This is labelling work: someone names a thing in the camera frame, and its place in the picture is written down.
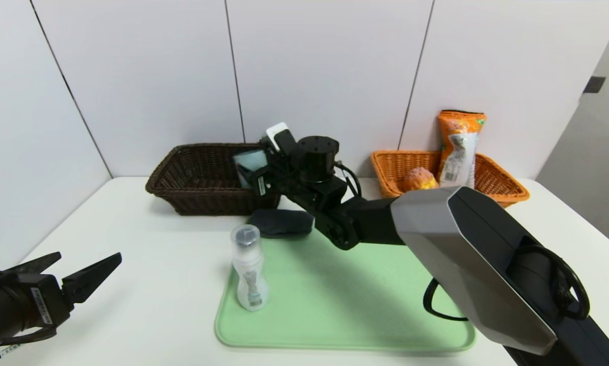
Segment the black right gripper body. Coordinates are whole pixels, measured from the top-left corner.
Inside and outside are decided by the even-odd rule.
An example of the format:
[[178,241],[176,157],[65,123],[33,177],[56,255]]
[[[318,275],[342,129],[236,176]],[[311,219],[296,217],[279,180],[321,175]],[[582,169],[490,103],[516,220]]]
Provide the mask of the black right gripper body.
[[248,184],[259,196],[285,194],[286,170],[276,165],[248,172]]

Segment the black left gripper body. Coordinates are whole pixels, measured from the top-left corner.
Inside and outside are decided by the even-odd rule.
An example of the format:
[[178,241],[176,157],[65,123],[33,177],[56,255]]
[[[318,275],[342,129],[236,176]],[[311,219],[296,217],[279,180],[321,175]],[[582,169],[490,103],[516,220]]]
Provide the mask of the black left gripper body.
[[54,276],[0,273],[0,342],[52,338],[69,314]]

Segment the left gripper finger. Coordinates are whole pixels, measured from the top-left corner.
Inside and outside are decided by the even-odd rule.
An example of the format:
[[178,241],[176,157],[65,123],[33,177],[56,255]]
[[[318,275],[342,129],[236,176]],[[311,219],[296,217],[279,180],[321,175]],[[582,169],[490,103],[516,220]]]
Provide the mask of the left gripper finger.
[[37,259],[24,262],[17,266],[7,269],[9,272],[24,273],[24,274],[41,274],[43,271],[51,267],[54,263],[62,258],[60,252],[49,253],[38,257]]
[[121,253],[114,253],[63,278],[63,300],[68,309],[72,311],[75,304],[86,302],[95,290],[118,268],[121,262]]

